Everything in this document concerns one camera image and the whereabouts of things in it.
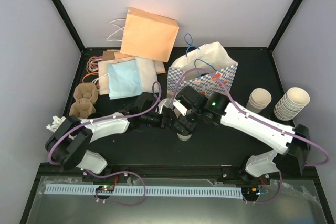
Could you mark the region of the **blue checkered paper bag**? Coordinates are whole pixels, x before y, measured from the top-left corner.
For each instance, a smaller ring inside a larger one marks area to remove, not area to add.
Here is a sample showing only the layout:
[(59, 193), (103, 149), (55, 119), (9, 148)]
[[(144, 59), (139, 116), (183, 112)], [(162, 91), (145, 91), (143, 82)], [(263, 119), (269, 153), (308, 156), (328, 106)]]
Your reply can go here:
[(225, 94), (231, 89), (238, 68), (219, 42), (196, 46), (192, 36), (187, 33), (184, 40), (188, 45), (184, 55), (177, 58), (169, 67), (167, 74), (167, 97), (171, 98), (175, 89), (193, 87), (197, 92), (209, 97), (214, 92)]

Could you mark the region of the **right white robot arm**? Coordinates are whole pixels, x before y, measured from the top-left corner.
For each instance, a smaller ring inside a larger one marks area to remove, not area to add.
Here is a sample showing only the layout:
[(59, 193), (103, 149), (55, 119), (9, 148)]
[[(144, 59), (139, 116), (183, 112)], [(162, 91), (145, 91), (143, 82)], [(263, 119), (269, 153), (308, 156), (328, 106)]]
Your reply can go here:
[(179, 91), (186, 89), (195, 95), (196, 112), (205, 121), (214, 125), (223, 125), (237, 129), (271, 147), (271, 151), (260, 155), (252, 155), (238, 171), (239, 179), (252, 183), (264, 174), (281, 172), (290, 176), (301, 176), (307, 164), (310, 148), (317, 144), (310, 140), (309, 129), (303, 125), (291, 127), (269, 120), (253, 113), (234, 101), (226, 84), (217, 75), (211, 73), (212, 83), (218, 83), (223, 93), (201, 92), (196, 94), (196, 85), (182, 82), (185, 73), (180, 70), (169, 70), (167, 91), (172, 93), (173, 106), (183, 116), (187, 115), (187, 99), (179, 100)]

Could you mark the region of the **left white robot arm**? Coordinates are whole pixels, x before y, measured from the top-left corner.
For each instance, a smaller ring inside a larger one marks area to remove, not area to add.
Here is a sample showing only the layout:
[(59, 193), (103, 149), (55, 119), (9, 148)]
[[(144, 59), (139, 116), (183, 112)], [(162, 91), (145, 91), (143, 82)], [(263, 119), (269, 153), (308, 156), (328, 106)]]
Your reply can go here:
[(161, 99), (143, 92), (129, 108), (108, 116), (95, 119), (69, 116), (57, 125), (45, 145), (48, 161), (65, 170), (88, 170), (106, 182), (112, 177), (113, 169), (101, 154), (89, 150), (89, 145), (101, 138), (144, 126), (169, 127), (173, 115), (170, 98)]

